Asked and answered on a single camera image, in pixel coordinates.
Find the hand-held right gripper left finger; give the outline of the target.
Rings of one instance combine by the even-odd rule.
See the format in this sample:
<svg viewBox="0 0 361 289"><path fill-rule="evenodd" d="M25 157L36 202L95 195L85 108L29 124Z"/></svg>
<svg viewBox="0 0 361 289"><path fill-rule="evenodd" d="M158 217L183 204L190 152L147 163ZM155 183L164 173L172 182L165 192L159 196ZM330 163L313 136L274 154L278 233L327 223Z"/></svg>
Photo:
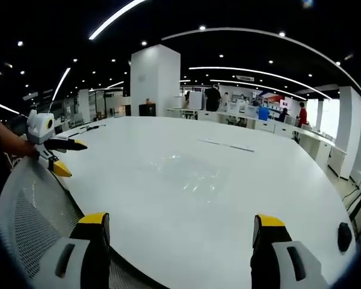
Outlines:
<svg viewBox="0 0 361 289"><path fill-rule="evenodd" d="M108 288L110 217L84 216L69 237L60 238L40 260L38 288Z"/></svg>

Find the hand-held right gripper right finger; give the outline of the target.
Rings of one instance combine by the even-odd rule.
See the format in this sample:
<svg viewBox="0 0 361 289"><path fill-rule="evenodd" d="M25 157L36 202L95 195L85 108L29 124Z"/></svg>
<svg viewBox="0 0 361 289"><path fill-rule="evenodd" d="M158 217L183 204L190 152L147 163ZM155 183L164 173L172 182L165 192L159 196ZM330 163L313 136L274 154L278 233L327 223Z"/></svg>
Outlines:
<svg viewBox="0 0 361 289"><path fill-rule="evenodd" d="M321 263L300 241L292 240L276 217L255 215L252 288L328 288Z"/></svg>

